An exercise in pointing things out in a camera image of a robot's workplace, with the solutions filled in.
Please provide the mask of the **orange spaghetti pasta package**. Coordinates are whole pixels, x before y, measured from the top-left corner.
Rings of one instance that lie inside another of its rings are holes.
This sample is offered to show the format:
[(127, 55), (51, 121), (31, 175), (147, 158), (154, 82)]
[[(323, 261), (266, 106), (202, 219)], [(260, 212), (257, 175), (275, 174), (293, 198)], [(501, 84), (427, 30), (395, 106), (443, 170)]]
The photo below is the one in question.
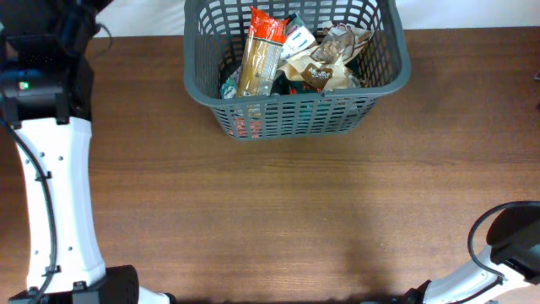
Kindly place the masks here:
[(264, 106), (271, 100), (274, 77), (282, 54), (286, 22), (251, 7), (251, 21), (241, 62), (236, 96), (256, 100), (233, 118), (229, 131), (237, 138), (258, 138), (263, 133)]

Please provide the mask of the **beige brown snack pouch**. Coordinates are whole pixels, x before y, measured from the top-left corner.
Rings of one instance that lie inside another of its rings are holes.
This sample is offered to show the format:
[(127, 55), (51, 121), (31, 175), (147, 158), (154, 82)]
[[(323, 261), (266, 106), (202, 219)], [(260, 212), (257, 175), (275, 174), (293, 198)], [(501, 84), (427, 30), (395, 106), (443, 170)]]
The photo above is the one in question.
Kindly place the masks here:
[(303, 80), (304, 78), (302, 73), (306, 70), (309, 64), (316, 63), (316, 59), (314, 59), (312, 55), (317, 53), (319, 49), (319, 46), (313, 46), (293, 55), (292, 57), (289, 57), (285, 60), (285, 64), (279, 68), (278, 71), (283, 71), (288, 80)]
[(326, 35), (317, 45), (320, 49), (312, 57), (317, 61), (327, 63), (335, 63), (341, 58), (345, 66), (360, 54), (374, 34), (372, 30), (357, 28), (351, 24), (333, 24), (332, 22), (326, 22), (323, 32)]

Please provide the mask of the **Kleenex tissue multipack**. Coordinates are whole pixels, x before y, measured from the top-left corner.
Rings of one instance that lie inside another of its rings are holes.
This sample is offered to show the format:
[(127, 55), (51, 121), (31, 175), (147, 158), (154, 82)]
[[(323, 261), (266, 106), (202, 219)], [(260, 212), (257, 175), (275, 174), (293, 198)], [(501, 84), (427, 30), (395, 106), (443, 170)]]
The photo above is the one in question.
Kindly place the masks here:
[[(287, 24), (285, 30), (287, 39), (283, 44), (282, 53), (279, 58), (279, 68), (287, 62), (288, 58), (308, 49), (316, 43), (316, 38), (308, 31), (304, 21), (297, 13), (291, 14), (285, 21)], [(222, 99), (231, 99), (236, 96), (241, 71), (242, 67), (238, 67), (221, 85), (219, 93)]]

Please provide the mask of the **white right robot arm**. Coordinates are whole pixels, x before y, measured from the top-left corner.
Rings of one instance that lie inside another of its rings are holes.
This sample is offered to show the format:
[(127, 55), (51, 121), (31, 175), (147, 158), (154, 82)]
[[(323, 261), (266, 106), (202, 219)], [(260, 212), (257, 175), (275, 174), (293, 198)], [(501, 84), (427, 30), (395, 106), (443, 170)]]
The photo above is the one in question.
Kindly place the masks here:
[(397, 303), (489, 303), (506, 292), (539, 284), (539, 202), (497, 205), (467, 235), (470, 260), (437, 280), (427, 280)]

